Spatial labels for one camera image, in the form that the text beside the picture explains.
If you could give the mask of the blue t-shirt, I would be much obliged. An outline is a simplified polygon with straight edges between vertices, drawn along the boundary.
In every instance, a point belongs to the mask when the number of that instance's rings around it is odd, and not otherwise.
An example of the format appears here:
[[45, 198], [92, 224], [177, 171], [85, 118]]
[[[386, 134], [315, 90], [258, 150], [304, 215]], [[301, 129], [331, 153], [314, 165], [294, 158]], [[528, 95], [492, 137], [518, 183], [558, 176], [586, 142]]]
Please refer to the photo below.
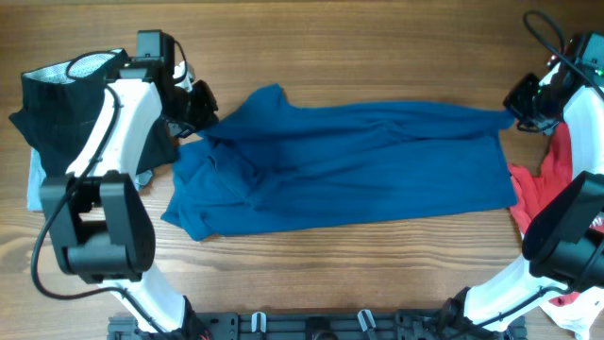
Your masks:
[[433, 102], [300, 108], [271, 85], [179, 149], [162, 218], [201, 241], [508, 208], [512, 121]]

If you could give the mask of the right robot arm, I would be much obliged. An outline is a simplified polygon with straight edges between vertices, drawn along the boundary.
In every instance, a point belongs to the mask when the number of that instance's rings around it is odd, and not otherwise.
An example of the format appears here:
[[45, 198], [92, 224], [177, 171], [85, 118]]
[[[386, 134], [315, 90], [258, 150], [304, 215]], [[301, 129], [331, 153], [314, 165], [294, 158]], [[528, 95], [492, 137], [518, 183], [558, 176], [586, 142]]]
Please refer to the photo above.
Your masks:
[[526, 75], [504, 100], [521, 130], [567, 128], [572, 179], [529, 223], [521, 255], [440, 311], [442, 339], [505, 338], [513, 321], [544, 308], [578, 339], [603, 309], [603, 36], [578, 33], [553, 50], [549, 72]]

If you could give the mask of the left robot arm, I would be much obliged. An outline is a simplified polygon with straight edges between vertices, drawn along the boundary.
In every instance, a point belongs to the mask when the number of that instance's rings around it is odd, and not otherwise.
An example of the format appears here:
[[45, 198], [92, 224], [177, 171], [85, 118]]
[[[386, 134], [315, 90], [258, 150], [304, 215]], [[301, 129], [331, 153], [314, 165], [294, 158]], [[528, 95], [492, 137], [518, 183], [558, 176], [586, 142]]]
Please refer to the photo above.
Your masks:
[[[103, 78], [105, 98], [87, 143], [63, 176], [42, 184], [45, 223], [30, 264], [35, 288], [48, 298], [113, 294], [133, 314], [142, 339], [211, 337], [190, 301], [155, 266], [154, 227], [133, 184], [156, 121], [163, 119], [176, 138], [218, 121], [209, 85], [187, 69], [175, 70], [182, 49], [161, 30], [141, 30], [135, 56]], [[92, 290], [67, 296], [43, 286], [39, 258], [46, 238], [61, 271]]]

